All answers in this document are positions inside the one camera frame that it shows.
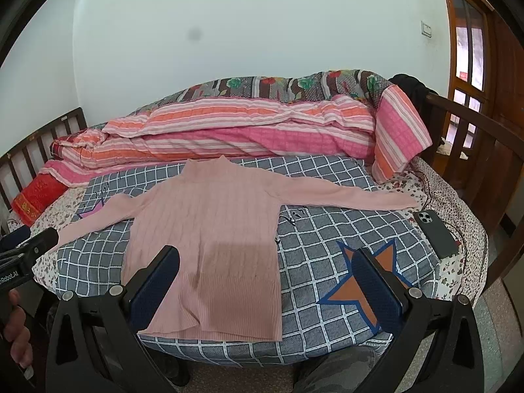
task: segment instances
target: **pink sweater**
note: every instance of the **pink sweater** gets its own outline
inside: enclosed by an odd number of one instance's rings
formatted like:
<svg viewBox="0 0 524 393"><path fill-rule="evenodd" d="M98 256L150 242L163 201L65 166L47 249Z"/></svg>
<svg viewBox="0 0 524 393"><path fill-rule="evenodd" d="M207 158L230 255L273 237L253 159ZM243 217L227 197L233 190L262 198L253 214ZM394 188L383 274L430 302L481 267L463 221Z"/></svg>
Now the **pink sweater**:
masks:
<svg viewBox="0 0 524 393"><path fill-rule="evenodd" d="M179 176L138 197L114 195L96 214L71 223L59 244L134 218L122 268L126 284L166 245L180 271L142 333L215 341L282 339L280 274L274 242L281 205L400 210L415 200L319 178L245 168L224 156L189 160Z"/></svg>

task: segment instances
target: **hand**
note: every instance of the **hand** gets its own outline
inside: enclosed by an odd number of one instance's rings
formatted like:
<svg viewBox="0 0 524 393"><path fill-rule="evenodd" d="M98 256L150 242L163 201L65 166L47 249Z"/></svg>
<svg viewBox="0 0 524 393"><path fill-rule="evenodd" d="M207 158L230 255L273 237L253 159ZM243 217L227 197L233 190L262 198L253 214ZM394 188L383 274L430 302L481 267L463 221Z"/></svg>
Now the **hand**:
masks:
<svg viewBox="0 0 524 393"><path fill-rule="evenodd" d="M27 368L32 363L32 347L29 343L31 334L24 326L26 313L18 306L20 301L18 291L9 291L9 300L14 307L4 329L4 338L7 342L12 342L11 357L13 360L22 368Z"/></svg>

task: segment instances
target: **red pillow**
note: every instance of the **red pillow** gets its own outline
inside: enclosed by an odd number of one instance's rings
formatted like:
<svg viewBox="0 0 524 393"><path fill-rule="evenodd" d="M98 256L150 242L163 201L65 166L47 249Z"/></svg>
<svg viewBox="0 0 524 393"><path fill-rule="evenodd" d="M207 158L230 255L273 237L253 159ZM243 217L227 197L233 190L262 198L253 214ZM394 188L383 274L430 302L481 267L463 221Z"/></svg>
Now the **red pillow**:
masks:
<svg viewBox="0 0 524 393"><path fill-rule="evenodd" d="M32 226L36 219L69 189L51 174L38 174L12 201L11 207L22 223Z"/></svg>

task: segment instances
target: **blue gripper pad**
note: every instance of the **blue gripper pad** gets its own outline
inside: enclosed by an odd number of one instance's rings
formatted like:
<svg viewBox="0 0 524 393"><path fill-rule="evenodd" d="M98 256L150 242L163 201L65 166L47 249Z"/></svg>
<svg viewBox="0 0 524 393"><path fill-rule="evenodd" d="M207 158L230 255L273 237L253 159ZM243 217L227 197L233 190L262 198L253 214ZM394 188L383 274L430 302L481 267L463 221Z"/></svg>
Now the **blue gripper pad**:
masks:
<svg viewBox="0 0 524 393"><path fill-rule="evenodd" d="M129 281L126 286L127 290L134 295L127 306L127 323L132 332L146 329L149 326L175 280L179 268L178 250L166 245L148 267L139 270ZM134 282L135 277L141 282ZM130 291L133 290L133 285L138 286L136 291Z"/></svg>
<svg viewBox="0 0 524 393"><path fill-rule="evenodd" d="M382 330L394 335L399 333L402 329L402 306L361 250L353 253L351 268Z"/></svg>

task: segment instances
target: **sweater sleeve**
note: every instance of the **sweater sleeve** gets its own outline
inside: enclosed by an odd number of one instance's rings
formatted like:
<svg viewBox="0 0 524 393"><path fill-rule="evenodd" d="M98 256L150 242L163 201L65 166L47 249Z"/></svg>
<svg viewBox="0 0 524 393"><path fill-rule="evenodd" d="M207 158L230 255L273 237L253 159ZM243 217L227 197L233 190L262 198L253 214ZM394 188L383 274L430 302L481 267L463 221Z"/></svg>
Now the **sweater sleeve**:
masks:
<svg viewBox="0 0 524 393"><path fill-rule="evenodd" d="M62 245L81 238L85 234L99 231L122 220L135 218L158 193L158 186L136 197L122 193L113 195L95 214L75 221L59 231L58 244L49 252L53 253Z"/></svg>
<svg viewBox="0 0 524 393"><path fill-rule="evenodd" d="M402 210L417 201L400 192L365 191L357 186L338 186L329 180L312 177L287 177L271 173L267 191L283 204L333 206L355 210Z"/></svg>

